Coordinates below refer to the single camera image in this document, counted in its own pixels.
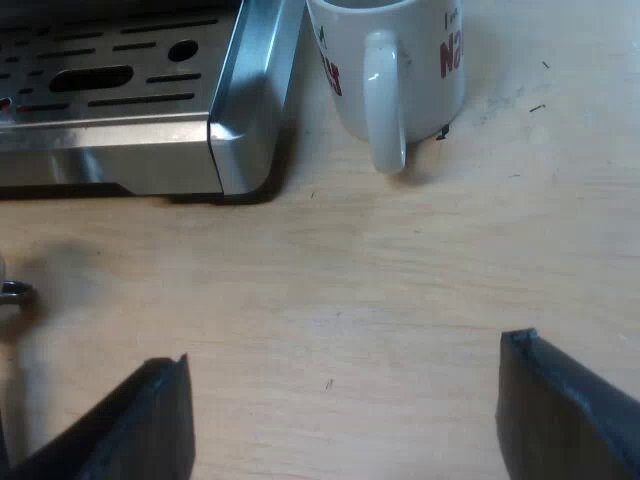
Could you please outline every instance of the wooden table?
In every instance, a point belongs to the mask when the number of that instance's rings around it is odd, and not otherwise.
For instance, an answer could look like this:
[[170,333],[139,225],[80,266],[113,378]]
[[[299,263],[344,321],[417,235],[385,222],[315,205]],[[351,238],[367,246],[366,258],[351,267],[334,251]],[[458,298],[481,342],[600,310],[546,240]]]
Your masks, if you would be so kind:
[[272,202],[0,203],[45,305],[0,314],[11,458],[184,352],[196,480],[504,479],[508,329],[640,397],[640,2],[466,9],[466,105],[400,177],[340,127],[307,26]]

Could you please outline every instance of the red text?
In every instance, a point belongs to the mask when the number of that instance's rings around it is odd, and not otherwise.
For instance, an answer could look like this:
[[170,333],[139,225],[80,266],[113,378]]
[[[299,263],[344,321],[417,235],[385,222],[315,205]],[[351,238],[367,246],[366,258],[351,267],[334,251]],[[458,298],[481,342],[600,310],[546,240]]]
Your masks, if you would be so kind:
[[338,67],[329,61],[329,59],[320,51],[320,57],[322,59],[322,66],[324,67],[324,73],[327,74],[327,80],[329,81],[329,85],[333,88],[333,91],[336,92],[336,95],[339,97],[342,96],[342,88],[340,88],[340,71]]
[[460,67],[462,56],[464,55],[464,32],[458,30],[449,34],[449,45],[442,42],[440,45],[440,75],[447,78],[447,73]]

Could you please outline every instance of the round hole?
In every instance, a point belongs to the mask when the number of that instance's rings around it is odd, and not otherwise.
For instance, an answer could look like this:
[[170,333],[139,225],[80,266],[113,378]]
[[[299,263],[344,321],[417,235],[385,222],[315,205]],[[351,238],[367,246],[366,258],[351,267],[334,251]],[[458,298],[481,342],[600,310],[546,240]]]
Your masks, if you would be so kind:
[[195,40],[182,40],[169,50],[169,60],[172,62],[184,62],[193,57],[198,51],[198,42]]
[[0,112],[6,112],[9,110],[11,106],[11,99],[9,97],[4,97],[0,100]]

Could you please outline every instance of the dark speck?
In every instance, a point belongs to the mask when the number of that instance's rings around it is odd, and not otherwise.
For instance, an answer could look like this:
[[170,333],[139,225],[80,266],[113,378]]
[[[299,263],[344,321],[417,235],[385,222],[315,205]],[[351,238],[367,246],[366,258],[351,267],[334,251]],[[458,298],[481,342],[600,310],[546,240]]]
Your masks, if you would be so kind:
[[436,140],[445,140],[447,138],[447,135],[449,134],[449,124],[446,124],[443,128],[442,128],[442,133],[438,136],[438,138],[436,138]]

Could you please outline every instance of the coffee machine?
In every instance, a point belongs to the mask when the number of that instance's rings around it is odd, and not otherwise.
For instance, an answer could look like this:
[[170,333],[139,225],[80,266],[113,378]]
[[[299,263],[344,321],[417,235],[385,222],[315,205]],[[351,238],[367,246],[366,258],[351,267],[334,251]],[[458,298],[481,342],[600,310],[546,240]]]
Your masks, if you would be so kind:
[[259,191],[304,4],[0,1],[0,197]]

